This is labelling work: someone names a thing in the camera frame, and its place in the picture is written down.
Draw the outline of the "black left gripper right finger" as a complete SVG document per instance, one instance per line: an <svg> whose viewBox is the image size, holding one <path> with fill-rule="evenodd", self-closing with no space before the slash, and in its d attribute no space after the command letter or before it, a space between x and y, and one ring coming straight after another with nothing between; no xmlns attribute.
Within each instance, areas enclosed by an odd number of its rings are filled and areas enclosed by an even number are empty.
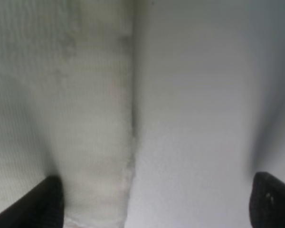
<svg viewBox="0 0 285 228"><path fill-rule="evenodd" d="M285 183L268 172L257 172L249 200L253 228L285 228Z"/></svg>

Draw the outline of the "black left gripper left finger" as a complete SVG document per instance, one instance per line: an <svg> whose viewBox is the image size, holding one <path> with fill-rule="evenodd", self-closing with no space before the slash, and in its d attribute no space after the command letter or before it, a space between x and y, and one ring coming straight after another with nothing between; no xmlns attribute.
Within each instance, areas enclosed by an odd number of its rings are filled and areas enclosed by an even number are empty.
<svg viewBox="0 0 285 228"><path fill-rule="evenodd" d="M63 185L48 176L0 213L0 228L62 228Z"/></svg>

